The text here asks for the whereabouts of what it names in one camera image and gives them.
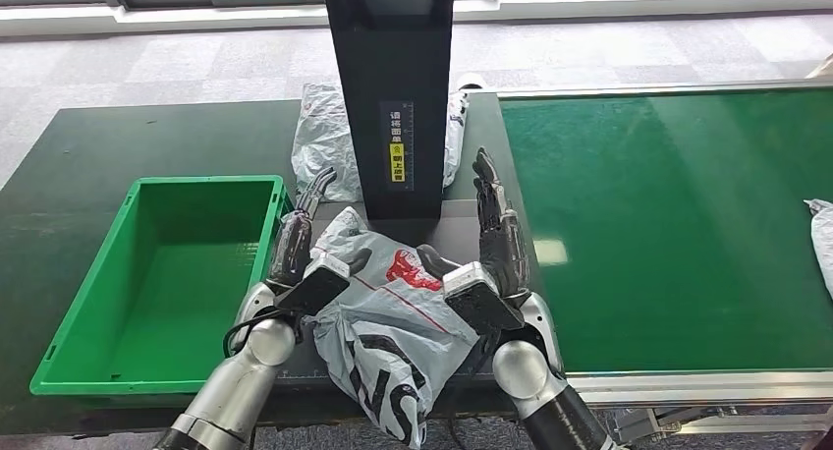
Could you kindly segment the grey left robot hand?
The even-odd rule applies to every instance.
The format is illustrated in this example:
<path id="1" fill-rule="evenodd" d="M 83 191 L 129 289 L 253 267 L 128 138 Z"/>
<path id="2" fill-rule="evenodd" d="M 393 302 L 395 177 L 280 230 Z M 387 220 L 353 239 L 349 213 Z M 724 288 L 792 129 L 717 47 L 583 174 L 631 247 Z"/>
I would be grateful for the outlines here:
<path id="1" fill-rule="evenodd" d="M 326 189 L 336 178 L 332 167 L 319 171 L 301 194 L 295 209 L 282 222 L 264 279 L 275 296 L 287 299 L 295 295 L 305 301 L 317 297 L 326 303 L 346 290 L 350 277 L 369 263 L 372 250 L 364 248 L 346 262 L 337 260 L 334 269 L 305 273 L 311 263 L 312 221 Z"/>

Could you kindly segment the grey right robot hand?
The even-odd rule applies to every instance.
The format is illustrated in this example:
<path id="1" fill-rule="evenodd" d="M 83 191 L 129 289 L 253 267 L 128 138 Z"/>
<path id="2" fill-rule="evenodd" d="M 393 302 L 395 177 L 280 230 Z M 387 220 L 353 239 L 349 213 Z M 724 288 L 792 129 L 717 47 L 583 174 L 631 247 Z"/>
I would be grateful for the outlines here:
<path id="1" fill-rule="evenodd" d="M 426 272 L 442 281 L 448 304 L 508 301 L 528 283 L 528 255 L 518 212 L 509 202 L 495 162 L 483 146 L 476 152 L 472 169 L 479 223 L 478 262 L 458 265 L 428 244 L 416 248 Z"/>

